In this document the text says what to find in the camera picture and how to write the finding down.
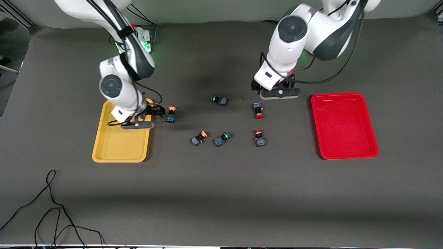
concrete floor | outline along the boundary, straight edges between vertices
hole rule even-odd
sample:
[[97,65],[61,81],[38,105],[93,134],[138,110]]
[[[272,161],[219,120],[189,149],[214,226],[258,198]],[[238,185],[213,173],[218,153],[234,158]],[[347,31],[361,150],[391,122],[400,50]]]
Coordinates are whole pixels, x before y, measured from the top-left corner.
[[[11,58],[12,62],[7,64],[15,70],[20,70],[25,58],[31,37],[26,28],[11,19],[0,22],[0,55]],[[12,88],[16,82],[17,75],[8,71],[0,70],[0,117],[8,103]]]

gray table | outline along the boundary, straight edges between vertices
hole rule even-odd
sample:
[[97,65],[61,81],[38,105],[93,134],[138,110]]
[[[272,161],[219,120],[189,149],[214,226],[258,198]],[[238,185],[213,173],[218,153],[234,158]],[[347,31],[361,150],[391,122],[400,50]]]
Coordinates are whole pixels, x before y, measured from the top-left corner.
[[[108,244],[442,248],[443,44],[435,14],[367,20],[339,77],[301,85],[296,100],[264,101],[266,117],[255,120],[250,82],[273,29],[159,27],[156,70],[141,83],[160,91],[164,106],[179,107],[178,122],[157,119],[149,158],[139,164],[91,159],[105,101],[97,67],[116,53],[105,30],[36,30],[0,122],[0,223],[58,169],[55,198]],[[328,77],[348,54],[297,76]],[[354,91],[366,98],[380,155],[323,160],[309,96]],[[231,101],[217,106],[212,94]],[[266,147],[254,147],[257,128]],[[234,138],[220,148],[192,146],[202,129]],[[0,243],[33,243],[51,206],[46,193],[0,232]],[[42,224],[43,242],[54,222],[55,214]],[[82,237],[98,243],[93,233]],[[62,242],[78,244],[72,231]]]

white robotic arm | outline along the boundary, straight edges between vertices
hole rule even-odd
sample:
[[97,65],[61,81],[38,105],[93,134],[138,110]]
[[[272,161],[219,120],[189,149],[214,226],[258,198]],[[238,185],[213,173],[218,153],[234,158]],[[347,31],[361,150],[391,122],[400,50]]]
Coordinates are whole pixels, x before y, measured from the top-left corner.
[[153,109],[138,91],[133,81],[148,78],[154,72],[155,64],[137,37],[136,30],[120,13],[131,0],[55,0],[66,14],[83,21],[104,27],[116,42],[122,44],[124,52],[100,63],[101,94],[110,100],[115,108],[112,115],[125,124],[129,119],[147,110],[151,115],[163,115],[164,109]]
[[269,52],[252,83],[253,90],[274,86],[291,75],[305,49],[320,60],[340,56],[349,44],[363,11],[373,10],[380,0],[322,0],[324,12],[300,4],[288,10],[269,44]]

yellow tray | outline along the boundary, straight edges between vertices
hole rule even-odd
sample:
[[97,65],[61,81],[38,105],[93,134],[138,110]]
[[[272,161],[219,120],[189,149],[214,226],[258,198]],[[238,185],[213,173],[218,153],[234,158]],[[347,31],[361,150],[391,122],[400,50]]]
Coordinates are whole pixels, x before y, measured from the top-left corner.
[[[96,163],[142,162],[148,152],[150,129],[125,130],[119,125],[108,126],[108,122],[114,120],[111,114],[114,106],[109,100],[103,104],[92,160]],[[147,115],[145,121],[151,121],[151,116]]]

red tray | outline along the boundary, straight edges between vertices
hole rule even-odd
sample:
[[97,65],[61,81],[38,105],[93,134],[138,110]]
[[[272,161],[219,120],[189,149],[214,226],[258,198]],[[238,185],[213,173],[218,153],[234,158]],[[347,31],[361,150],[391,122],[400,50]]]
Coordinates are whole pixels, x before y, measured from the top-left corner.
[[360,93],[316,94],[311,99],[320,153],[327,160],[374,158],[379,150]]

